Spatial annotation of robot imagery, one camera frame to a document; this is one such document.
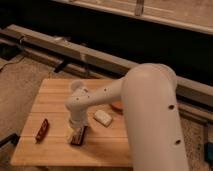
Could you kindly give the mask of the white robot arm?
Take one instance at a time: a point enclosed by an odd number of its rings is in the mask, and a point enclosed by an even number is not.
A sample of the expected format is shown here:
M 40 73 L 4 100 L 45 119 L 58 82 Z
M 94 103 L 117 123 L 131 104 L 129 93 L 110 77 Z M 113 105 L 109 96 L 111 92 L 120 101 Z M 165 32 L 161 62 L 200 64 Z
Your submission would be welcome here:
M 176 100 L 177 76 L 163 64 L 144 63 L 90 92 L 75 81 L 65 101 L 70 126 L 87 123 L 91 106 L 121 101 L 134 171 L 189 171 Z

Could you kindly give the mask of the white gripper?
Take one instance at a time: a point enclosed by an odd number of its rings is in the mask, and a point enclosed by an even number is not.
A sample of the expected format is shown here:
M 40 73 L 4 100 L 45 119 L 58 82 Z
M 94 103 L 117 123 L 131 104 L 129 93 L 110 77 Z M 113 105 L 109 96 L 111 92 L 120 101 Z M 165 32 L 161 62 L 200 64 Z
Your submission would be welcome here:
M 83 114 L 71 114 L 69 118 L 69 124 L 72 127 L 68 127 L 66 131 L 66 140 L 68 143 L 71 143 L 73 137 L 79 132 L 79 128 L 88 125 L 87 115 Z

